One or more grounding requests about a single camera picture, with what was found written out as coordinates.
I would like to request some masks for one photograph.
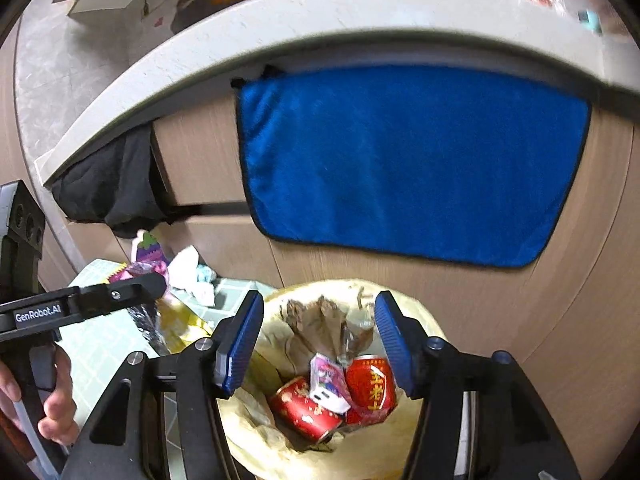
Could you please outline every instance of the screw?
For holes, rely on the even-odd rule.
[[[145,358],[145,353],[144,352],[140,352],[140,351],[131,352],[127,356],[127,363],[129,363],[130,365],[137,365],[144,358]]]
[[[213,346],[213,341],[208,337],[203,337],[196,341],[196,350],[200,350],[204,352],[205,350],[209,350]]]
[[[444,339],[438,336],[432,336],[427,339],[427,346],[431,350],[442,350],[444,348]]]
[[[513,361],[513,357],[509,352],[505,352],[504,350],[497,350],[491,355],[491,359],[501,365],[508,365],[511,361]]]

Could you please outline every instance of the yellow trash bag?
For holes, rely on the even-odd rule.
[[[420,413],[421,400],[408,399],[398,389],[398,406],[387,420],[353,433],[337,433],[327,448],[332,452],[293,449],[275,427],[266,396],[258,384],[264,381],[287,380],[292,365],[283,348],[293,332],[281,318],[281,308],[287,301],[315,301],[319,296],[335,301],[345,312],[358,308],[360,298],[377,296],[385,287],[363,280],[327,280],[278,290],[264,302],[264,322],[255,346],[254,358],[264,364],[264,375],[255,377],[250,368],[242,388],[229,400],[219,400],[220,415],[226,439],[233,457],[257,478],[263,480],[391,480],[400,478],[409,453]],[[429,335],[444,338],[433,316],[416,300],[392,291],[405,316],[414,317]],[[384,354],[380,336],[376,333],[370,349]],[[278,374],[270,364],[277,368]]]

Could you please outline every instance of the can with yellow chinese characters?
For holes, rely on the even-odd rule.
[[[340,416],[309,398],[309,384],[304,377],[296,377],[281,387],[269,405],[273,413],[316,444],[327,440],[342,424]]]
[[[372,412],[396,406],[396,383],[385,357],[356,357],[345,373],[353,401]]]

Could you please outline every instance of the blue towel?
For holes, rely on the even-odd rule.
[[[589,105],[432,66],[323,70],[239,90],[242,174],[268,237],[482,266],[542,252]]]

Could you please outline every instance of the black cloth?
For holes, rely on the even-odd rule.
[[[51,192],[66,216],[107,224],[122,238],[168,221],[169,208],[152,186],[151,135],[151,123],[132,128],[58,177]]]

